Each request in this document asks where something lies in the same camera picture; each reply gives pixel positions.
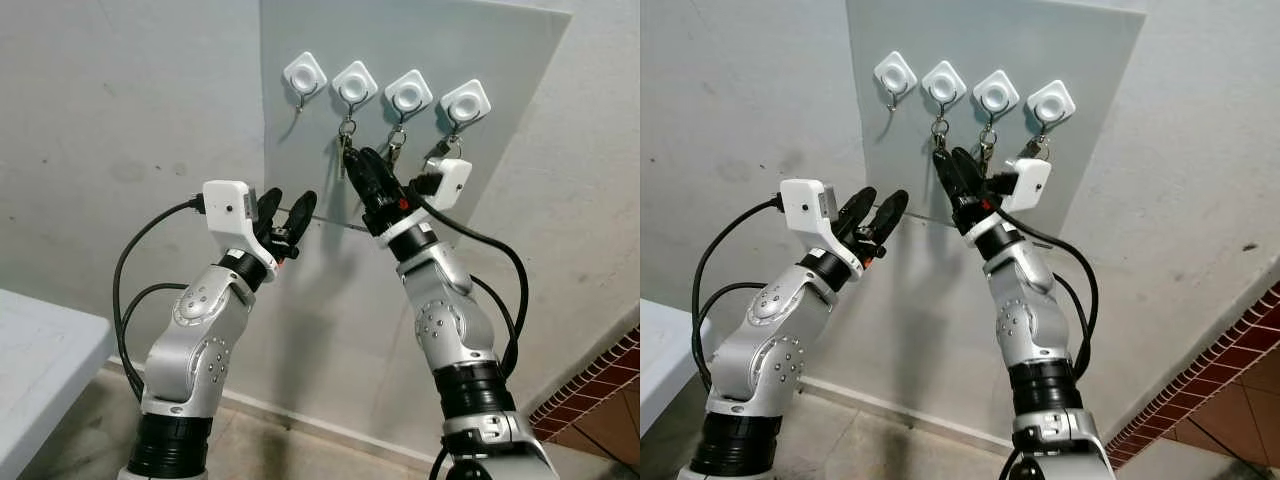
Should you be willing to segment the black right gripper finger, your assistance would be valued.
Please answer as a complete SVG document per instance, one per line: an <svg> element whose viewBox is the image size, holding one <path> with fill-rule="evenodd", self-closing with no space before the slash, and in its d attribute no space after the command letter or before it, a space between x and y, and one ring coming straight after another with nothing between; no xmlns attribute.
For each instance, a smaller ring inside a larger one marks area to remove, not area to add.
<svg viewBox="0 0 1280 480"><path fill-rule="evenodd" d="M969 202L988 200L986 175L980 172L977 160L963 147L954 147L950 151L950 159L954 180L954 192L950 195L952 206L960 209Z"/></svg>
<svg viewBox="0 0 1280 480"><path fill-rule="evenodd" d="M973 157L965 148L934 150L934 169L956 227L973 225Z"/></svg>
<svg viewBox="0 0 1280 480"><path fill-rule="evenodd" d="M370 147L360 150L360 173L364 178L364 186L360 188L360 198L367 211L372 211L372 209L385 204L404 202L401 183L376 150Z"/></svg>
<svg viewBox="0 0 1280 480"><path fill-rule="evenodd" d="M346 170L362 205L362 221L367 229L385 229L381 214L385 205L385 163L376 150L347 150Z"/></svg>

